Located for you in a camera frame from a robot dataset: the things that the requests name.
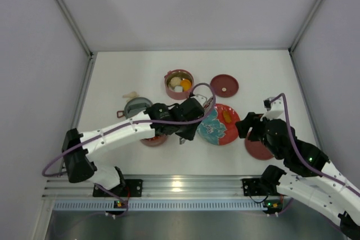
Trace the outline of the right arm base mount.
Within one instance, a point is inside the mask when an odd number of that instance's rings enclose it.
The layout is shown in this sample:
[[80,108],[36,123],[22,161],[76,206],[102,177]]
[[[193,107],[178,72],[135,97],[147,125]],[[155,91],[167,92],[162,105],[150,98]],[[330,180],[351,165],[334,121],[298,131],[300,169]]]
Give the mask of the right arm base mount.
[[253,196],[278,196],[277,186],[285,171],[274,165],[269,165],[260,177],[243,178],[242,186],[244,195]]

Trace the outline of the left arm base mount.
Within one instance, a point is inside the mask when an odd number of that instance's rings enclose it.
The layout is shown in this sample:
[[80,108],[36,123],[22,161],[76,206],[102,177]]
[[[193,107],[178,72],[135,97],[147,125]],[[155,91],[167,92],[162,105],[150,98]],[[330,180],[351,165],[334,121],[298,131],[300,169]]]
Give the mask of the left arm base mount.
[[112,189],[102,190],[94,185],[93,197],[141,197],[143,190],[142,179],[126,179],[118,167],[114,167],[119,174],[119,184]]

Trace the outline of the white sushi roll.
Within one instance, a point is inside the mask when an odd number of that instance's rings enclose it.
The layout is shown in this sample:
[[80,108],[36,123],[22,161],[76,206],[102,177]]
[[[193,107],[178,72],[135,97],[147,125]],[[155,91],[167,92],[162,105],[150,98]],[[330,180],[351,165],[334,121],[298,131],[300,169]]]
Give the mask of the white sushi roll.
[[182,93],[183,92],[183,87],[181,85],[177,85],[174,87],[174,91],[176,93]]

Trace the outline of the orange half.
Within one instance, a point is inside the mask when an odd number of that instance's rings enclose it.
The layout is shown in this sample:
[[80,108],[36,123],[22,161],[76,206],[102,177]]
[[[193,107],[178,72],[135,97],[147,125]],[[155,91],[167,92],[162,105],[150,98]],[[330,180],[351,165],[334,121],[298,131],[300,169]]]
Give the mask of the orange half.
[[188,79],[183,79],[180,82],[180,86],[183,88],[183,91],[188,91],[192,88],[192,82]]

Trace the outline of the steel serving tongs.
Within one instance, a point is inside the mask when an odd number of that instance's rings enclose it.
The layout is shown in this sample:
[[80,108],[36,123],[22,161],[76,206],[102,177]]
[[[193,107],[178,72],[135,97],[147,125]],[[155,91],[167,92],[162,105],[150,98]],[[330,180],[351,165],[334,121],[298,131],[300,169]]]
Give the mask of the steel serving tongs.
[[[208,101],[204,106],[199,104],[197,100],[189,97],[180,104],[180,109],[182,115],[184,116],[184,120],[185,121],[197,120],[196,123],[198,123],[199,126],[202,123],[202,121],[206,119],[208,115],[211,113],[213,107],[214,107],[213,97],[208,98]],[[179,138],[180,145],[185,144],[186,141],[188,140],[183,140]]]

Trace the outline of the steamed bun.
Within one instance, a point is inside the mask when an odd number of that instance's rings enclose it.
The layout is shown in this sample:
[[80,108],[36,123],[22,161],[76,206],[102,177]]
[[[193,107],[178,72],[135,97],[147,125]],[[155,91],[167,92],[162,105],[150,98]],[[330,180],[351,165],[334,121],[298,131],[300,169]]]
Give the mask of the steamed bun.
[[181,81],[182,81],[182,79],[180,77],[175,76],[175,77],[171,78],[169,85],[172,88],[174,88],[177,85],[181,85]]

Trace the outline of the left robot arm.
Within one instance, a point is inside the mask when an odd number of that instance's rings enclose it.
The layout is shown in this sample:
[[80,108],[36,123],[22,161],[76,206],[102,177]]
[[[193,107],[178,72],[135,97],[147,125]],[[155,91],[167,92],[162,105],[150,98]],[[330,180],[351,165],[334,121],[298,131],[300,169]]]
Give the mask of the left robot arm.
[[118,125],[84,133],[76,128],[68,130],[62,146],[68,181],[90,181],[107,190],[124,188],[121,170],[102,163],[100,158],[127,144],[161,135],[193,140],[200,118],[205,115],[205,101],[192,96],[172,106],[155,103]]

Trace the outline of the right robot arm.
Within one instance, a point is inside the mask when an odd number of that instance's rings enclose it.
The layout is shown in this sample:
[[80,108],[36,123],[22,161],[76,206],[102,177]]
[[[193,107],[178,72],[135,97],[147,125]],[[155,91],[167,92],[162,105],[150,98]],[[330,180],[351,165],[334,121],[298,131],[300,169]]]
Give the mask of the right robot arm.
[[297,139],[281,119],[250,112],[235,126],[240,138],[261,143],[285,166],[269,165],[255,184],[247,184],[249,195],[258,187],[268,195],[291,197],[327,217],[347,238],[359,239],[359,188],[323,151]]

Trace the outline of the red sausage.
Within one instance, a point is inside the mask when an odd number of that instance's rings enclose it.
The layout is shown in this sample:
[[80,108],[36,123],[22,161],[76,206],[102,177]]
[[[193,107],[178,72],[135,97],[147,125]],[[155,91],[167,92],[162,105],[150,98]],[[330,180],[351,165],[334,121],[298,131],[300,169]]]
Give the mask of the red sausage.
[[160,139],[160,137],[158,136],[158,137],[153,137],[153,138],[150,138],[149,140],[150,141],[154,141],[154,140],[158,140],[158,139]]

